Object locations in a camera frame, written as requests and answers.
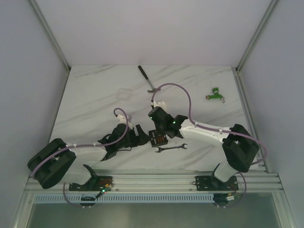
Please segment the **black fuse box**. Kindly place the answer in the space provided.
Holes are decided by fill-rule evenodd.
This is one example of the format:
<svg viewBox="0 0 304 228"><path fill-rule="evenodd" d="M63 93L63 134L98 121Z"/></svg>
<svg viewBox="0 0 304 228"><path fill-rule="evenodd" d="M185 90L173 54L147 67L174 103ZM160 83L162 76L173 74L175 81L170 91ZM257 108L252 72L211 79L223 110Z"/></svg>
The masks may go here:
<svg viewBox="0 0 304 228"><path fill-rule="evenodd" d="M158 130L149 131L149 137L152 148L168 144L166 135Z"/></svg>

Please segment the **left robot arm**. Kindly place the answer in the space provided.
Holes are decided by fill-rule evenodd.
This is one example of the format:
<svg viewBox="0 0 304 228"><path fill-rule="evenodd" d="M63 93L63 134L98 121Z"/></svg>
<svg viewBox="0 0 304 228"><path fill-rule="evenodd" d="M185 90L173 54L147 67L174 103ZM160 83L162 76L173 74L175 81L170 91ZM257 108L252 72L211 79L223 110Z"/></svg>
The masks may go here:
<svg viewBox="0 0 304 228"><path fill-rule="evenodd" d="M27 167L43 189L59 183L74 183L92 191L99 179L92 166L113 158L120 151L145 145L149 140L140 125L130 128L120 123L112 133L92 145L71 145L56 138L34 155Z"/></svg>

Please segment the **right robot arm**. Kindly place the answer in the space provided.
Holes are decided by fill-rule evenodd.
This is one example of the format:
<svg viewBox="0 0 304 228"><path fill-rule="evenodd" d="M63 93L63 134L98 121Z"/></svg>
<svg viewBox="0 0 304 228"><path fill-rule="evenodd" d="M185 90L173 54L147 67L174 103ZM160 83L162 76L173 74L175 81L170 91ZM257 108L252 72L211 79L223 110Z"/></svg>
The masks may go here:
<svg viewBox="0 0 304 228"><path fill-rule="evenodd" d="M217 190L238 172L248 172L260 147L248 131L239 124L232 128L215 127L191 120L187 116L172 117L161 107L153 108L148 116L170 138L200 140L222 148L226 160L220 162L211 176L211 186Z"/></svg>

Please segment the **clear fuse box lid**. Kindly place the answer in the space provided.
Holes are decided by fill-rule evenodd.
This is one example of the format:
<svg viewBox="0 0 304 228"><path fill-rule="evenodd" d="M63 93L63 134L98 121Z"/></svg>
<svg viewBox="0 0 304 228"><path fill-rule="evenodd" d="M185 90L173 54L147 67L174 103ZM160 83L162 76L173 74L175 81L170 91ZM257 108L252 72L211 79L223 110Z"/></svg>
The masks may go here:
<svg viewBox="0 0 304 228"><path fill-rule="evenodd" d="M116 93L116 99L129 101L131 99L133 90L127 88L119 88Z"/></svg>

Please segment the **steel open-end wrench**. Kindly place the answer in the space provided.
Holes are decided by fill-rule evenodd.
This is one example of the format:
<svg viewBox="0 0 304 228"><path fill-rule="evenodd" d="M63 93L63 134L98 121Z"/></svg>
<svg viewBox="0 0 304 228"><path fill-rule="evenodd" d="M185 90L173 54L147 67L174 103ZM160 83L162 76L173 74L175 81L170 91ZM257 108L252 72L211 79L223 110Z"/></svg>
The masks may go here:
<svg viewBox="0 0 304 228"><path fill-rule="evenodd" d="M173 146L173 147L155 147L155 152L156 153L161 153L163 151L167 150L174 150L174 149L187 149L188 145L186 143L183 143L180 146Z"/></svg>

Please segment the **claw hammer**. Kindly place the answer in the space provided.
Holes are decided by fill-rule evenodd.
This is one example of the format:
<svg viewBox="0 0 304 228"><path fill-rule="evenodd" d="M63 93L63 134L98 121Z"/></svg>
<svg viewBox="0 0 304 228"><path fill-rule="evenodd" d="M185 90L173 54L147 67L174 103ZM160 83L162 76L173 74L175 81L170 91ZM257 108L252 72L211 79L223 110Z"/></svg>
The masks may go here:
<svg viewBox="0 0 304 228"><path fill-rule="evenodd" d="M156 88L152 82L150 81L150 79L148 78L146 72L144 71L142 66L138 66L138 69L140 70L141 74L143 75L143 77L146 79L146 81L148 82L148 84L150 85L151 89L147 90L148 93L155 93L156 91L161 91L161 89Z"/></svg>

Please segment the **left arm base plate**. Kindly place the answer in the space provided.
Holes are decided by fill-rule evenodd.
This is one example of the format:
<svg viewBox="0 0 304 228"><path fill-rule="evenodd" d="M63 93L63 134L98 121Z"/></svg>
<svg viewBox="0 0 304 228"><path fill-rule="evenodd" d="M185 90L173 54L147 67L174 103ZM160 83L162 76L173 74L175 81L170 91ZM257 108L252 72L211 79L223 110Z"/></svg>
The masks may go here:
<svg viewBox="0 0 304 228"><path fill-rule="evenodd" d="M106 184L111 185L113 182L112 176L97 176L91 177L85 184L77 183L69 184L69 191L101 191L106 188Z"/></svg>

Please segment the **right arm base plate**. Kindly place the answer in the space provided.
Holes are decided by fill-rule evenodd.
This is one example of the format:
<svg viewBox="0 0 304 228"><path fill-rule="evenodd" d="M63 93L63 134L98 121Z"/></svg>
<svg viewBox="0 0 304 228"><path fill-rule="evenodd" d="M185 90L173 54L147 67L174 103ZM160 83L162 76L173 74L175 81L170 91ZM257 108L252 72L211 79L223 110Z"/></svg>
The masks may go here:
<svg viewBox="0 0 304 228"><path fill-rule="evenodd" d="M237 191L239 190L236 176L232 176L226 182L221 182L213 176L196 176L192 185L197 191Z"/></svg>

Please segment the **aluminium frame rail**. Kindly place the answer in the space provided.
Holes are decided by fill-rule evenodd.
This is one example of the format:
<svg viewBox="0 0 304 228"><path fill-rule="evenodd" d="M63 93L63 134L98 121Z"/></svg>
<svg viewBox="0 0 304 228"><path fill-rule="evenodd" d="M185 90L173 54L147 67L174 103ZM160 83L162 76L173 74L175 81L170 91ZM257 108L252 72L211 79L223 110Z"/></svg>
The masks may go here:
<svg viewBox="0 0 304 228"><path fill-rule="evenodd" d="M70 73L71 66L68 64L68 61L67 61L59 43L57 42L57 39L55 38L46 18L44 17L39 5L37 4L37 2L35 0L28 0L28 3L30 5L31 9L33 10L36 18L38 19L47 39L49 40L53 50L55 51L58 59L62 63L65 70L68 73Z"/></svg>

